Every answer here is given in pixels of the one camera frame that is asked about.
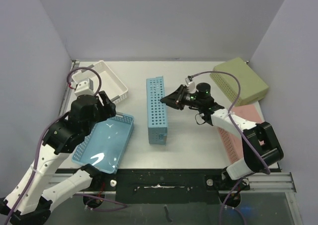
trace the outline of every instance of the blue perforated box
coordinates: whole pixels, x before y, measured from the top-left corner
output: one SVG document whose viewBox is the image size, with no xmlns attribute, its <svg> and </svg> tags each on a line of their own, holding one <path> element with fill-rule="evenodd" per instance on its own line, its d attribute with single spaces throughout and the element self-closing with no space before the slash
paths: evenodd
<svg viewBox="0 0 318 225">
<path fill-rule="evenodd" d="M 147 79 L 147 112 L 149 144 L 165 145 L 168 122 L 166 105 L 160 102 L 165 96 L 163 77 Z"/>
</svg>

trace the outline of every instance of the yellow-green box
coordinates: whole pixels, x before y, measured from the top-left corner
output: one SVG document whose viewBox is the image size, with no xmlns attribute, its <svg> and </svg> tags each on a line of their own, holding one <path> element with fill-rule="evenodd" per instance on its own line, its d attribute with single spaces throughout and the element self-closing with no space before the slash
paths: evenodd
<svg viewBox="0 0 318 225">
<path fill-rule="evenodd" d="M 241 92 L 236 106 L 248 105 L 265 97 L 268 85 L 241 58 L 216 65 L 213 71 L 233 74 L 240 82 Z M 211 73 L 211 79 L 225 96 L 233 102 L 238 94 L 238 84 L 229 75 Z"/>
</svg>

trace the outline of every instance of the white plastic tray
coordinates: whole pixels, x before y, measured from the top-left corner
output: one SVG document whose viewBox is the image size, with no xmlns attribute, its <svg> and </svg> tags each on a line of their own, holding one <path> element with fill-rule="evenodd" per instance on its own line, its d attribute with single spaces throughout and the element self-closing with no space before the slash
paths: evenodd
<svg viewBox="0 0 318 225">
<path fill-rule="evenodd" d="M 127 98 L 128 88 L 104 61 L 98 61 L 96 64 L 89 66 L 89 68 L 95 70 L 101 77 L 102 85 L 100 91 L 105 91 L 111 100 L 117 98 L 113 101 L 114 103 L 118 103 Z M 94 83 L 94 89 L 97 88 L 98 78 L 93 72 L 81 70 L 72 75 L 72 79 L 76 83 L 85 78 L 90 78 Z"/>
</svg>

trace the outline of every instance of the small white knob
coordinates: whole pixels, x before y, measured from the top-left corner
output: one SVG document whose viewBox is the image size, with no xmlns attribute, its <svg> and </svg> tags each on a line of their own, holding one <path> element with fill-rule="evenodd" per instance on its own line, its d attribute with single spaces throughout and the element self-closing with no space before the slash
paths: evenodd
<svg viewBox="0 0 318 225">
<path fill-rule="evenodd" d="M 112 180 L 110 181 L 110 186 L 111 186 L 111 187 L 115 187 L 116 184 L 117 184 L 117 181 L 116 181 L 116 180 L 112 179 Z"/>
</svg>

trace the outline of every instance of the pink basket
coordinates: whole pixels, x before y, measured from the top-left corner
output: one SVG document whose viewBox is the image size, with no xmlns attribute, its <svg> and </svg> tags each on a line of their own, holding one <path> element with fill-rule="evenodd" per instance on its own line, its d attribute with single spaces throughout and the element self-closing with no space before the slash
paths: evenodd
<svg viewBox="0 0 318 225">
<path fill-rule="evenodd" d="M 232 109 L 233 112 L 239 117 L 242 117 L 246 120 L 262 123 L 262 119 L 259 116 L 254 105 L 245 105 L 240 107 L 235 107 Z M 243 158 L 243 148 L 242 148 L 242 140 L 241 138 L 237 138 L 233 134 L 218 128 L 220 133 L 222 142 L 225 146 L 225 150 L 227 151 L 229 160 L 231 163 L 238 161 Z"/>
</svg>

